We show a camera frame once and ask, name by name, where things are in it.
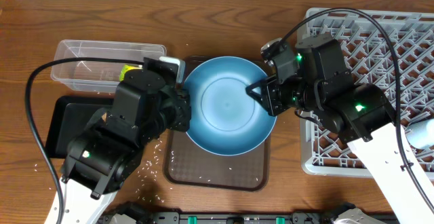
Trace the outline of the dark blue plate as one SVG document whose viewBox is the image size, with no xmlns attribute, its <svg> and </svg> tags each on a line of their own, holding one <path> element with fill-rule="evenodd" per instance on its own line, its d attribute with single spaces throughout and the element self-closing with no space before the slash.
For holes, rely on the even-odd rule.
<svg viewBox="0 0 434 224">
<path fill-rule="evenodd" d="M 244 58 L 211 58 L 194 68 L 184 81 L 191 98 L 189 138 L 215 155 L 234 156 L 261 145 L 277 118 L 270 116 L 245 89 L 267 77 Z"/>
</svg>

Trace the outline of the foil snack wrapper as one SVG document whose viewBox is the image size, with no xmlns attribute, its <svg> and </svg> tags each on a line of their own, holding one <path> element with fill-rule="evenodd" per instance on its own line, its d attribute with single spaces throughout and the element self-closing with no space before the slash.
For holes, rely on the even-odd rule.
<svg viewBox="0 0 434 224">
<path fill-rule="evenodd" d="M 142 70 L 142 65 L 139 64 L 138 66 L 132 66 L 132 65 L 125 64 L 125 65 L 123 66 L 121 72 L 120 72 L 120 75 L 119 75 L 119 81 L 123 81 L 123 80 L 125 79 L 125 74 L 126 74 L 128 71 L 136 70 L 136 69 Z"/>
</svg>

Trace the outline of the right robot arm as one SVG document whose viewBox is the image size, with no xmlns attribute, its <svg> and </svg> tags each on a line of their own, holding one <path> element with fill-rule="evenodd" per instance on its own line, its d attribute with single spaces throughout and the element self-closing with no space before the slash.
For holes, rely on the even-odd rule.
<svg viewBox="0 0 434 224">
<path fill-rule="evenodd" d="M 433 184 L 405 138 L 396 110 L 374 84 L 356 85 L 330 34 L 287 44 L 268 59 L 276 73 L 245 90 L 270 116 L 307 111 L 368 169 L 400 223 L 432 223 Z"/>
</svg>

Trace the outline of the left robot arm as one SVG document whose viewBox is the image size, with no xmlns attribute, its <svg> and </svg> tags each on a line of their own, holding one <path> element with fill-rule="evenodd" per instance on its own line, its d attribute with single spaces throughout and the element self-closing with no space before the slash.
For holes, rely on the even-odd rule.
<svg viewBox="0 0 434 224">
<path fill-rule="evenodd" d="M 177 68 L 131 69 L 110 109 L 99 109 L 67 147 L 60 187 L 46 223 L 96 223 L 125 180 L 139 167 L 146 145 L 167 129 L 186 132 L 189 94 Z"/>
</svg>

